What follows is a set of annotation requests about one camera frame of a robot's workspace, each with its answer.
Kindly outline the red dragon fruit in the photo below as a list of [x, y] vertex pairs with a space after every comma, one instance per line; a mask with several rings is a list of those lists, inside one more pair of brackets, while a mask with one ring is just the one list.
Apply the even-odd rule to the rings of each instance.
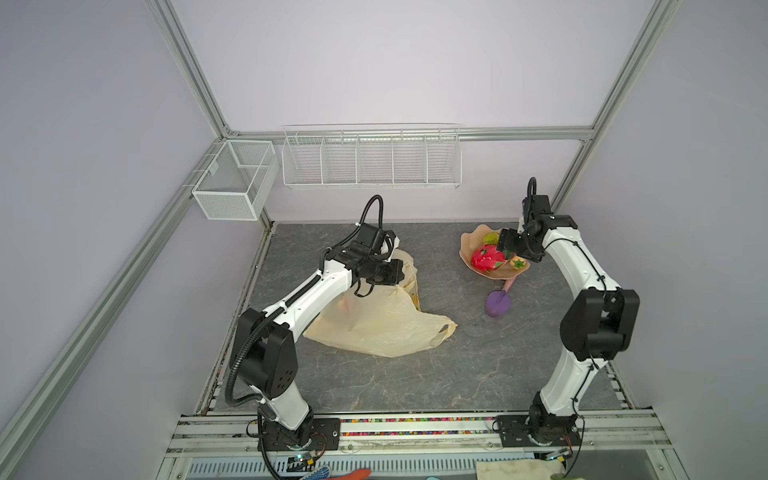
[[471, 265], [481, 272], [498, 270], [508, 262], [506, 254], [497, 245], [481, 245], [472, 253], [470, 260]]

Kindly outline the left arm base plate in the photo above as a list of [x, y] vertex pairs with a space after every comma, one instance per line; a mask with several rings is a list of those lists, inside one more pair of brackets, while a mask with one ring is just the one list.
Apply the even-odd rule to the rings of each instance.
[[335, 451], [341, 439], [341, 419], [308, 416], [297, 430], [289, 430], [278, 422], [262, 420], [260, 436], [266, 451]]

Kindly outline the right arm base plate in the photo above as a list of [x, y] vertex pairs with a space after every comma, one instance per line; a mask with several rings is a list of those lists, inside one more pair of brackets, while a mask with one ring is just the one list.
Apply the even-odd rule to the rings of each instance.
[[582, 443], [577, 416], [550, 414], [499, 415], [492, 431], [499, 435], [503, 447], [577, 447]]

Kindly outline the red yellow peach with leaf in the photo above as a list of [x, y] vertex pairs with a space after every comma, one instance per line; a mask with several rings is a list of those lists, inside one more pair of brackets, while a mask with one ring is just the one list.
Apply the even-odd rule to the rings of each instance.
[[529, 267], [529, 262], [519, 256], [511, 258], [508, 264], [516, 271], [524, 271]]

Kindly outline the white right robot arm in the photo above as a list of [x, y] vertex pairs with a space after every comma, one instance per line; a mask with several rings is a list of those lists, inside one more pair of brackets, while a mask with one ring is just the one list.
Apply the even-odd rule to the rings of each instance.
[[559, 326], [560, 357], [534, 396], [524, 427], [535, 443], [545, 445], [576, 431], [581, 400], [595, 376], [630, 345], [640, 298], [606, 273], [576, 222], [555, 214], [546, 195], [529, 193], [522, 206], [518, 229], [502, 230], [499, 245], [533, 263], [552, 258], [573, 296]]

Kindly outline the cream plastic bag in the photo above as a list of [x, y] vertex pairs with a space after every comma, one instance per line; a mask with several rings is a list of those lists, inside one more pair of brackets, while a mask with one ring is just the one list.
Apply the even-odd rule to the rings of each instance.
[[303, 336], [320, 344], [362, 354], [397, 358], [440, 346], [455, 332], [449, 317], [420, 310], [418, 269], [413, 257], [397, 249], [404, 279], [376, 286], [364, 298], [349, 289], [316, 317]]

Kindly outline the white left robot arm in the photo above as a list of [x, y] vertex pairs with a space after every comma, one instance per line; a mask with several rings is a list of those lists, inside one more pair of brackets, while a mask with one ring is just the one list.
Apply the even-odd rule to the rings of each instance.
[[298, 287], [263, 310], [249, 308], [237, 319], [223, 387], [229, 407], [256, 402], [257, 413], [291, 446], [313, 435], [314, 412], [302, 397], [296, 342], [332, 300], [362, 285], [395, 286], [404, 279], [394, 257], [399, 238], [380, 225], [359, 222], [353, 232], [322, 253], [318, 268]]

